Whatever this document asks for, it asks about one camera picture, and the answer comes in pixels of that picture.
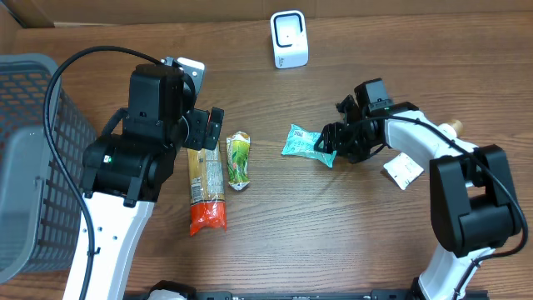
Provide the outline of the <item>orange noodle packet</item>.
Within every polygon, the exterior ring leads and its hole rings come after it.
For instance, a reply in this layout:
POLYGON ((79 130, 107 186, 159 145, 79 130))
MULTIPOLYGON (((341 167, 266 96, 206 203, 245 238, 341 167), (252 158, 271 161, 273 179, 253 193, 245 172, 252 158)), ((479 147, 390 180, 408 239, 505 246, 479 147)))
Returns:
POLYGON ((187 150, 191 188, 190 235, 203 228, 227 229, 224 176, 219 145, 214 150, 187 150))

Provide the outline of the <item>white conditioner tube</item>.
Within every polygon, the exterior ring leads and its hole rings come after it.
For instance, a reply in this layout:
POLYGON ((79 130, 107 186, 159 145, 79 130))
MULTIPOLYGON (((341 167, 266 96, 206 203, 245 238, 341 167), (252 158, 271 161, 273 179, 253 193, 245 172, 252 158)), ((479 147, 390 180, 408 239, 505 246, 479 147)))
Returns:
MULTIPOLYGON (((442 123, 438 128, 442 129, 446 134, 451 135, 453 138, 458 138, 464 131, 462 122, 456 119, 442 123)), ((401 190, 406 190, 406 188, 424 172, 424 169, 421 166, 403 152, 385 163, 384 170, 401 190)))

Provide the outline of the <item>green tea packet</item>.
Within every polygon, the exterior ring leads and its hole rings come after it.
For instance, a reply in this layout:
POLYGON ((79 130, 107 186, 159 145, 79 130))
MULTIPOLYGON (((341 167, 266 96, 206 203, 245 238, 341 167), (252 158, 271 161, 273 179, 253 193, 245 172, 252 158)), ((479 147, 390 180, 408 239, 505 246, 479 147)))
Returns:
POLYGON ((245 132, 236 132, 227 137, 226 145, 229 185, 234 190, 241 191, 250 183, 247 171, 250 136, 245 132))

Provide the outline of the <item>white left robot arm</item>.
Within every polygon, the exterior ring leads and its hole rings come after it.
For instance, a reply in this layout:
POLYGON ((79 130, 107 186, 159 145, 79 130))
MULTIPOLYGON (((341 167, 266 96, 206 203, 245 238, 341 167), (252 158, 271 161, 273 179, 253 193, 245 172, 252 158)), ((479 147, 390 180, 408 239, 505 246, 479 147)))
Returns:
POLYGON ((194 107, 205 66, 180 57, 141 64, 128 107, 82 155, 80 182, 92 223, 81 222, 66 299, 121 299, 142 231, 181 148, 215 149, 224 112, 194 107))

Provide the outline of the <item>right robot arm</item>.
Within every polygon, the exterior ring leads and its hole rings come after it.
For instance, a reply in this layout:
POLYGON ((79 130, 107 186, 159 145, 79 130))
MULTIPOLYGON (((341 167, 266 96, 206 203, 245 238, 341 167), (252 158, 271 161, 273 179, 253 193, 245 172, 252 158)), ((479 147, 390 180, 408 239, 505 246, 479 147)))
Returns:
POLYGON ((314 148, 361 163, 383 148, 406 154, 430 176, 430 213, 438 241, 426 270, 400 299, 464 299, 484 261, 519 253, 529 239, 505 151, 479 147, 429 121, 416 105, 396 103, 380 78, 336 105, 314 148))

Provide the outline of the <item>teal snack packet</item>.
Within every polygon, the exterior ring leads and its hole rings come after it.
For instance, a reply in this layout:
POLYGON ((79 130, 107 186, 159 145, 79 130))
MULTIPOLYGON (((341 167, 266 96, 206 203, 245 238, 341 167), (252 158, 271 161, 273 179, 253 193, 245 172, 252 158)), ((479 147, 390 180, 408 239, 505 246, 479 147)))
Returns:
POLYGON ((309 132, 296 124, 292 124, 281 154, 316 159, 332 168, 336 158, 336 151, 329 154, 318 152, 314 149, 315 143, 320 136, 319 132, 309 132))

